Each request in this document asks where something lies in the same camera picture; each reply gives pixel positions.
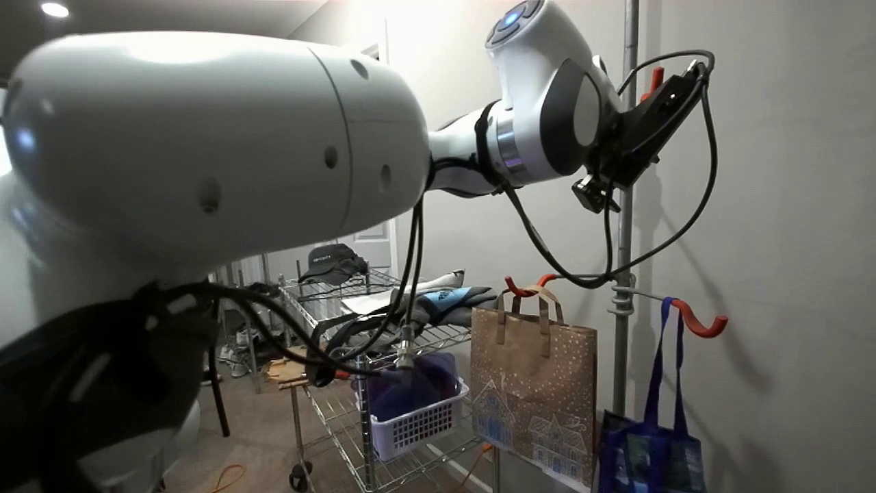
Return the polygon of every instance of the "blue bag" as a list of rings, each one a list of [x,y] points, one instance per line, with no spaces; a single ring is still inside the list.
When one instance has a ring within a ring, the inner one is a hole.
[[[658,425],[663,380],[663,333],[673,299],[659,306],[663,328],[653,366],[647,420],[606,413],[601,447],[601,493],[706,493],[702,441],[688,435],[681,403],[685,320],[677,343],[677,425]]]

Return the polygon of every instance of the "paper bag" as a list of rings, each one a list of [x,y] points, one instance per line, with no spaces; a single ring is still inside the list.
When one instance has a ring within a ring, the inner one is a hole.
[[[554,294],[540,316],[473,309],[470,398],[480,432],[574,491],[594,484],[598,332],[565,324]]]

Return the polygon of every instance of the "floor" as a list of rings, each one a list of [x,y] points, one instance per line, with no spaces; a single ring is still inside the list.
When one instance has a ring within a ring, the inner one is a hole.
[[[293,488],[288,476],[295,462],[290,395],[272,385],[257,389],[253,379],[225,380],[223,392],[230,437],[223,437],[213,395],[204,385],[199,435],[165,476],[167,493],[290,493]],[[329,392],[329,398],[349,398],[345,385],[317,392]],[[358,491],[349,465],[339,461],[336,447],[327,435],[323,422],[310,406],[310,398],[302,399],[302,428],[308,461],[312,462],[312,491]],[[397,493],[464,493],[468,488],[460,476],[464,474],[449,474],[438,465],[427,474],[417,474],[397,488]]]

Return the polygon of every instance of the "wall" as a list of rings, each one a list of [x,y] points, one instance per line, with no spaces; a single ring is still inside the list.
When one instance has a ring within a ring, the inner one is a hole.
[[[483,42],[512,3],[332,0],[299,39],[386,44],[434,125],[495,98]],[[621,0],[566,0],[618,80]],[[867,0],[650,0],[643,55],[717,53],[711,81],[721,184],[702,225],[637,284],[679,294],[705,318],[732,316],[721,340],[688,340],[688,409],[705,437],[709,491],[872,491],[876,457],[876,3]],[[636,253],[673,233],[706,177],[706,136],[694,116],[636,190]],[[601,222],[570,181],[527,190],[551,246],[574,270],[601,268]],[[470,283],[535,279],[548,266],[502,198],[427,199],[427,273],[466,268]],[[559,287],[574,324],[601,328],[601,403],[610,403],[610,294]],[[631,343],[631,413],[643,409],[654,306],[640,303]]]

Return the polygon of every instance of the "metal pole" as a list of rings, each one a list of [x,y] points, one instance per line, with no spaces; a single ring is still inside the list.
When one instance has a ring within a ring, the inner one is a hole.
[[[624,22],[624,58],[628,73],[637,65],[637,0],[628,0]],[[636,107],[636,80],[631,81],[631,107]],[[633,191],[621,191],[621,240],[618,240],[618,266],[631,262],[633,253]],[[618,273],[616,284],[633,287],[633,273]],[[618,289],[616,296],[616,332],[614,332],[614,411],[624,413],[628,409],[628,332],[631,332],[633,294]]]

